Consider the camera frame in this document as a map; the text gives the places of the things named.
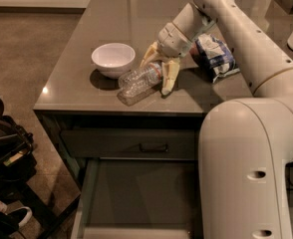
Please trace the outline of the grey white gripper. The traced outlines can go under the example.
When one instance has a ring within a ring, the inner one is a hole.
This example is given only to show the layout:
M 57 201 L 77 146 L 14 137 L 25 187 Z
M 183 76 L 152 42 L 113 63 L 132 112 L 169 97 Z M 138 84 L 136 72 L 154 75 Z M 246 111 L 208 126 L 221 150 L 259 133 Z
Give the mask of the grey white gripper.
M 185 22 L 169 22 L 158 33 L 157 42 L 153 42 L 146 50 L 141 66 L 160 60 L 162 54 L 170 59 L 161 64 L 161 94 L 167 96 L 172 92 L 180 69 L 180 58 L 184 57 L 192 44 L 193 28 Z

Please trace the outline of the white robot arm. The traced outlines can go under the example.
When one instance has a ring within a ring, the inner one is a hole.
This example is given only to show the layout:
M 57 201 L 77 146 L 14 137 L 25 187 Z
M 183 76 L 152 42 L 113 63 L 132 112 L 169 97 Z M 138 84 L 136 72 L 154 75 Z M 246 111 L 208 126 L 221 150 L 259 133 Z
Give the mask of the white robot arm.
M 170 93 L 179 60 L 216 24 L 251 93 L 213 108 L 199 135 L 204 239 L 293 239 L 285 166 L 293 161 L 293 60 L 234 0 L 192 0 L 165 25 L 143 62 L 163 62 Z

